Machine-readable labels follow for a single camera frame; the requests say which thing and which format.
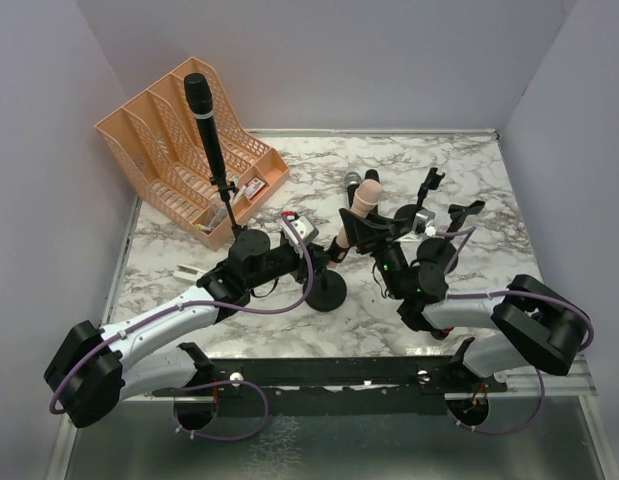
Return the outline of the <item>peach pink microphone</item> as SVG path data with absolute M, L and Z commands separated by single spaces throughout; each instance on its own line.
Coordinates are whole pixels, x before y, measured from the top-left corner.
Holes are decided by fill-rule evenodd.
M 364 180 L 355 190 L 350 211 L 365 218 L 379 203 L 381 184 L 373 179 Z

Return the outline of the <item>black microphone silver grille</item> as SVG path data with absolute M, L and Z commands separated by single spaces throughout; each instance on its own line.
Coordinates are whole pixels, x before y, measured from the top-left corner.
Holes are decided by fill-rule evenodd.
M 353 201 L 355 198 L 355 192 L 358 189 L 359 185 L 362 182 L 361 176 L 354 171 L 347 172 L 344 177 L 345 190 L 347 193 L 347 203 L 348 207 L 353 205 Z

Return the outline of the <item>black tripod microphone stand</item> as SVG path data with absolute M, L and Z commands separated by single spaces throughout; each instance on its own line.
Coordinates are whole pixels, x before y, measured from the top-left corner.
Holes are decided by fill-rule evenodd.
M 236 220 L 234 212 L 234 204 L 243 197 L 242 191 L 233 182 L 233 180 L 225 180 L 222 185 L 218 186 L 218 198 L 220 200 L 220 206 L 212 219 L 207 224 L 209 230 L 213 230 L 218 227 L 220 223 L 228 218 L 230 222 L 231 232 L 235 239 L 237 239 L 243 231 L 247 229 L 246 226 L 240 225 Z

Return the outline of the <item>black microphone white band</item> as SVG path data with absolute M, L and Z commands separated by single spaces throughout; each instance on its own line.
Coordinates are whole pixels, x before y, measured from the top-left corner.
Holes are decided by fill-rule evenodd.
M 202 73 L 188 74 L 183 81 L 187 104 L 193 114 L 212 174 L 212 183 L 227 189 L 227 175 L 214 117 L 213 96 Z

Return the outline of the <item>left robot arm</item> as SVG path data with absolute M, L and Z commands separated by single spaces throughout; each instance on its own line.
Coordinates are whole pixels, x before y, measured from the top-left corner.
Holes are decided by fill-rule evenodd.
M 249 304 L 253 289 L 285 275 L 302 284 L 303 293 L 274 312 L 293 311 L 309 301 L 328 263 L 340 263 L 345 256 L 338 243 L 323 248 L 294 229 L 282 233 L 278 247 L 263 231 L 242 231 L 225 260 L 171 301 L 122 324 L 74 325 L 44 373 L 52 390 L 50 413 L 68 415 L 78 428 L 92 425 L 121 400 L 130 384 L 125 373 L 157 349 L 237 312 L 263 314 Z

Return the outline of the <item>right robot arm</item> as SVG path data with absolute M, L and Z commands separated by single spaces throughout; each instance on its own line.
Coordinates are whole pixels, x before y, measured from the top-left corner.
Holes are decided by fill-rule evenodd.
M 462 344 L 449 368 L 454 374 L 486 378 L 533 367 L 565 376 L 593 341 L 588 315 L 530 275 L 516 276 L 502 290 L 450 292 L 446 275 L 459 257 L 451 241 L 470 235 L 459 225 L 440 231 L 426 210 L 389 219 L 343 209 L 340 216 L 349 245 L 373 258 L 411 330 L 436 338 L 454 328 L 490 330 L 490 336 Z

